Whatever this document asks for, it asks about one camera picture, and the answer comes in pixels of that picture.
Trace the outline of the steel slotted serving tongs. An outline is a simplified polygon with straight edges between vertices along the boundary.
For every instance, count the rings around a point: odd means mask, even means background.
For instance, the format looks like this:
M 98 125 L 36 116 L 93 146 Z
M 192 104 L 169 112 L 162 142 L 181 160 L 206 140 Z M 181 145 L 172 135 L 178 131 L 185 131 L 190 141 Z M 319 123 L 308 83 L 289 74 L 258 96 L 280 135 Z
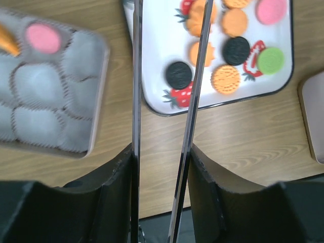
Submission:
M 177 242 L 183 211 L 184 196 L 191 160 L 196 116 L 200 97 L 201 83 L 205 67 L 208 40 L 211 26 L 213 1 L 204 4 L 204 18 L 199 40 L 197 63 L 190 104 L 187 114 L 185 133 L 179 163 L 176 190 L 169 226 L 168 242 Z M 143 1 L 134 2 L 133 12 L 133 110 L 132 110 L 132 190 L 131 190 L 131 242 L 138 242 L 139 229 L 139 181 L 140 181 L 140 139 L 141 139 L 141 102 L 142 102 L 142 25 Z

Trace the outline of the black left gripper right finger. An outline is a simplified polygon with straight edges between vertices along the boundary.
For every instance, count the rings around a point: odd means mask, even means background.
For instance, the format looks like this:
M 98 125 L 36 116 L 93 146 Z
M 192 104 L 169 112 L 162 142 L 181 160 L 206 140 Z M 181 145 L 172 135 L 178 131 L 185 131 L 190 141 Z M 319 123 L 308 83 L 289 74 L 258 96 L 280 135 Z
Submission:
M 286 242 L 279 184 L 246 180 L 194 146 L 188 185 L 196 242 Z

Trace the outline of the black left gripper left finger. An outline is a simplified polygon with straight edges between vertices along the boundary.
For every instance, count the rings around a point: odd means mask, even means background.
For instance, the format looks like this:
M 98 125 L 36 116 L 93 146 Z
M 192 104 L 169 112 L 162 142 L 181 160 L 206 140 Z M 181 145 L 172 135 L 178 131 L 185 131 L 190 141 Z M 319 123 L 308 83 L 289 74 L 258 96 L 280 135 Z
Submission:
M 77 192 L 96 190 L 95 213 L 87 242 L 127 242 L 131 217 L 132 148 L 64 188 Z

